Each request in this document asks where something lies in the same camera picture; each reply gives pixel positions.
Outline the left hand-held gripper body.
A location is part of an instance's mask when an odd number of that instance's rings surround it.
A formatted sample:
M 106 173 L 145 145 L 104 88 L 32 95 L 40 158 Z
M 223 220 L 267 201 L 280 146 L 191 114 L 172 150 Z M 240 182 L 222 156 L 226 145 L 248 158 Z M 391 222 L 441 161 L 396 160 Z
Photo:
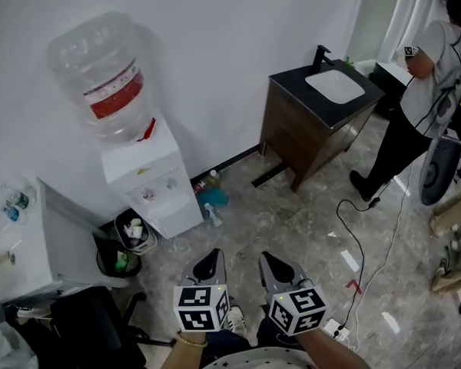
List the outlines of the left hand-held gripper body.
M 184 279 L 174 287 L 173 309 L 183 332 L 218 332 L 224 327 L 230 300 L 224 279 L 197 283 Z

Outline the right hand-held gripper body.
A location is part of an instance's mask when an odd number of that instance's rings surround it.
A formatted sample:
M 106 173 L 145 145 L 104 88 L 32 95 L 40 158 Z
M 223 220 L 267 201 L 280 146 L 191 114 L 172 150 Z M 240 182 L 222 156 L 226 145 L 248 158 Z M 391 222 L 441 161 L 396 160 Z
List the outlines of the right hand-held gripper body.
M 327 313 L 327 299 L 319 285 L 274 294 L 268 318 L 292 337 L 318 328 Z

